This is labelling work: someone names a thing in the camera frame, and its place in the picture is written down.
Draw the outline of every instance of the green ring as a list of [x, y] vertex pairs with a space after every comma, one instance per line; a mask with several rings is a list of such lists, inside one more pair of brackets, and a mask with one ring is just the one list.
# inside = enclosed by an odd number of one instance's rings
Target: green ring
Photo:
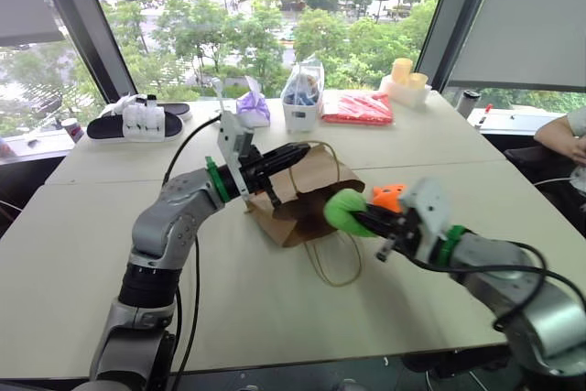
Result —
[[206, 156], [205, 163], [208, 166], [208, 173], [210, 173], [210, 176], [212, 176], [213, 186], [216, 187], [216, 190], [220, 194], [220, 198], [224, 203], [230, 201], [230, 196], [228, 196], [228, 191], [223, 185], [223, 180], [220, 177], [220, 172], [218, 171], [218, 167], [216, 166], [215, 162], [211, 157]]
[[438, 266], [447, 266], [450, 262], [451, 253], [460, 242], [461, 236], [466, 232], [466, 228], [461, 224], [455, 224], [448, 231], [448, 240], [446, 240], [439, 250], [436, 264]]

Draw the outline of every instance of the person's arm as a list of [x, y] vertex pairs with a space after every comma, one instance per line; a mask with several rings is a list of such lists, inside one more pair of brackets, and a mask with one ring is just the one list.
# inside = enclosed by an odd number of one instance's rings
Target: person's arm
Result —
[[586, 166], [586, 137], [577, 138], [567, 116], [554, 119], [535, 133], [535, 140]]

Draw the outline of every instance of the plastic bag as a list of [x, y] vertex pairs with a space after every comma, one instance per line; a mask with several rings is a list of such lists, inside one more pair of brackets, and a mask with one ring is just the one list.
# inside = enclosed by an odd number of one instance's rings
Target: plastic bag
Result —
[[315, 54], [312, 54], [293, 66], [281, 92], [281, 101], [287, 105], [318, 105], [323, 94], [323, 84], [323, 65]]
[[236, 100], [236, 113], [240, 122], [248, 128], [270, 125], [271, 113], [266, 105], [265, 96], [260, 92], [260, 85], [252, 77], [245, 77], [250, 92]]
[[388, 125], [393, 112], [384, 92], [335, 91], [324, 97], [321, 118], [328, 123]]

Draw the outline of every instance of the orange object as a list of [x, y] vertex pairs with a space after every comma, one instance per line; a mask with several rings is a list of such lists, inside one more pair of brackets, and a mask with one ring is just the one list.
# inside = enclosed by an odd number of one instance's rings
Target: orange object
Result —
[[403, 184], [386, 185], [382, 188], [374, 187], [373, 205], [382, 206], [389, 211], [400, 213], [401, 205], [399, 204], [399, 196], [406, 188], [407, 185]]

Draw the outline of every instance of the white sleeve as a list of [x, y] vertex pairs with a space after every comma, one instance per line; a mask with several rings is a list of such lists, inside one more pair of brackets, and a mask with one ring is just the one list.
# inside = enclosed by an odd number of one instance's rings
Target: white sleeve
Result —
[[586, 106], [568, 113], [568, 122], [575, 136], [586, 135]]

